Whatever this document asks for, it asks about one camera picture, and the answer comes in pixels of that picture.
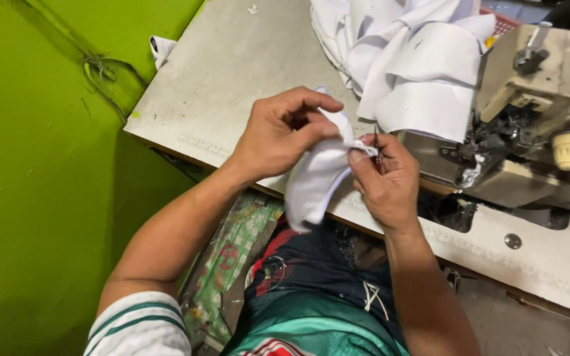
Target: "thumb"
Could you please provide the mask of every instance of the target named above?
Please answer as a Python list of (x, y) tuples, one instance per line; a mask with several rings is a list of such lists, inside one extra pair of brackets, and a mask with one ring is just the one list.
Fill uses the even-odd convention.
[(311, 122), (291, 134), (293, 144), (300, 150), (308, 151), (325, 139), (340, 137), (340, 130), (331, 121)]
[(374, 184), (379, 177), (373, 162), (360, 150), (349, 151), (349, 166), (351, 166), (353, 175), (360, 181), (364, 190), (368, 190), (370, 185)]

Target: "hand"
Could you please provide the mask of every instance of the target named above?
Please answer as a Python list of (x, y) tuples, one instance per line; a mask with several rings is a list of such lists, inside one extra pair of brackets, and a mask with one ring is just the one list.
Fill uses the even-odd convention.
[(318, 108), (337, 112), (343, 107), (329, 95), (306, 87), (257, 100), (226, 163), (248, 184), (283, 174), (313, 145), (340, 136), (338, 127)]
[[(360, 140), (370, 146), (373, 137), (367, 134)], [(419, 163), (395, 136), (380, 134), (377, 140), (383, 155), (382, 174), (377, 173), (366, 155), (352, 150), (349, 166), (356, 177), (353, 186), (362, 193), (368, 211), (383, 227), (403, 231), (417, 222)]]

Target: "white sleeve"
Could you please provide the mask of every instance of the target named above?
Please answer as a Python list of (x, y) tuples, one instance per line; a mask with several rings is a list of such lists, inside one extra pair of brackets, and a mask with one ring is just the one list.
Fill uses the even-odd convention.
[(179, 305), (162, 292), (128, 295), (94, 322), (83, 356), (189, 356)]

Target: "overlock sewing machine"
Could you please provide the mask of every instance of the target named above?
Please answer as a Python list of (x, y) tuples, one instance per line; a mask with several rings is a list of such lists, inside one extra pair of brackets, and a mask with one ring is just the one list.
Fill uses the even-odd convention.
[(481, 61), (465, 142), (406, 133), (404, 145), (423, 179), (465, 201), (570, 214), (570, 30), (541, 22), (497, 38)]

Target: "fingernail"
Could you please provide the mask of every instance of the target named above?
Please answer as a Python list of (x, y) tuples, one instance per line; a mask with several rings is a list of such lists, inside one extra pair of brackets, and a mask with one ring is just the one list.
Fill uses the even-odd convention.
[(336, 125), (327, 125), (326, 127), (322, 128), (322, 133), (325, 136), (335, 136), (340, 133), (340, 130)]
[(363, 156), (364, 155), (359, 150), (349, 151), (349, 160), (351, 161), (351, 163), (358, 163)]

